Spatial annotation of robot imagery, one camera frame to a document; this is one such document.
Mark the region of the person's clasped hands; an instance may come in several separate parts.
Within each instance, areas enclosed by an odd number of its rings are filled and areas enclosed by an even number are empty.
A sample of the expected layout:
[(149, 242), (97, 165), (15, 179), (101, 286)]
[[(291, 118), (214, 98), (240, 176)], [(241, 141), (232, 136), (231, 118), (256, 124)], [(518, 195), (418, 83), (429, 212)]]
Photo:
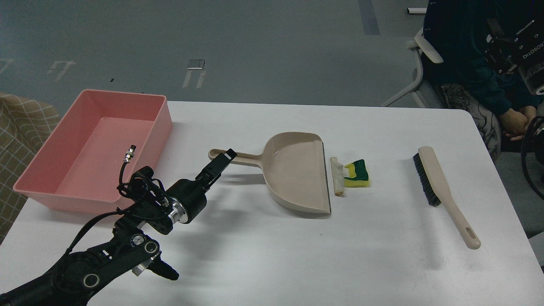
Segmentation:
[(529, 124), (537, 116), (537, 108), (525, 106), (519, 110), (509, 109), (499, 116), (503, 134), (509, 141), (520, 141), (527, 133)]

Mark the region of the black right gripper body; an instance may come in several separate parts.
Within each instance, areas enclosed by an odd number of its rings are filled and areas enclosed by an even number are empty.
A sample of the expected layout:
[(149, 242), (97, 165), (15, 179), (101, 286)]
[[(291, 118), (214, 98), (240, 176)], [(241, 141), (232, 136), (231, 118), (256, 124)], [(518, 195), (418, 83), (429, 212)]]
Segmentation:
[(497, 19), (487, 19), (489, 31), (484, 58), (498, 75), (518, 73), (532, 95), (544, 93), (544, 36), (542, 20), (531, 20), (507, 36)]

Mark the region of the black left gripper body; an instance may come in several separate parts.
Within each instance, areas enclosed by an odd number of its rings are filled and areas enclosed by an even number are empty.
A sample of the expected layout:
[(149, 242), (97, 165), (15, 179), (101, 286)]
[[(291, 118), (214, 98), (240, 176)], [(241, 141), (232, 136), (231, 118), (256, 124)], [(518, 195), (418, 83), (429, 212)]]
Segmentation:
[(169, 217), (173, 224), (190, 223), (205, 207), (205, 193), (208, 188), (198, 181), (180, 179), (166, 190), (168, 198), (173, 201), (173, 210)]

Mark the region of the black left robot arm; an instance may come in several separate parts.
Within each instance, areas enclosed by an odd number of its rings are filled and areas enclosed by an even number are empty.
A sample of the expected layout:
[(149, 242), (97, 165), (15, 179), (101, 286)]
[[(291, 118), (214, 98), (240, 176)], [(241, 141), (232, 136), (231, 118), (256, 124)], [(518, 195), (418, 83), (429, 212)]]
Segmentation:
[[(237, 153), (233, 149), (219, 153), (194, 180), (180, 179), (165, 189), (149, 166), (124, 181), (124, 171), (135, 149), (131, 146), (126, 152), (117, 186), (120, 195), (133, 204), (88, 221), (43, 275), (2, 294), (2, 306), (85, 306), (95, 294), (128, 271), (140, 275), (150, 270), (171, 281), (179, 279), (179, 273), (162, 260), (159, 242), (146, 235), (142, 227), (149, 224), (167, 235), (176, 223), (190, 223), (206, 207), (206, 192), (233, 163)], [(74, 252), (76, 244), (98, 221), (112, 215), (120, 218), (108, 242)]]

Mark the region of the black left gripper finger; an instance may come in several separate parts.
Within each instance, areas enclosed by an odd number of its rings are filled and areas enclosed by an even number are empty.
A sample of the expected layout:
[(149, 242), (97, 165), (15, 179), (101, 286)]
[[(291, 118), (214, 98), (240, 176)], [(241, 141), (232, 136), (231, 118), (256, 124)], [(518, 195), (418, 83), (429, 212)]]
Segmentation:
[(195, 181), (204, 190), (204, 193), (220, 178), (221, 173), (236, 157), (237, 153), (233, 149), (221, 151), (202, 169)]

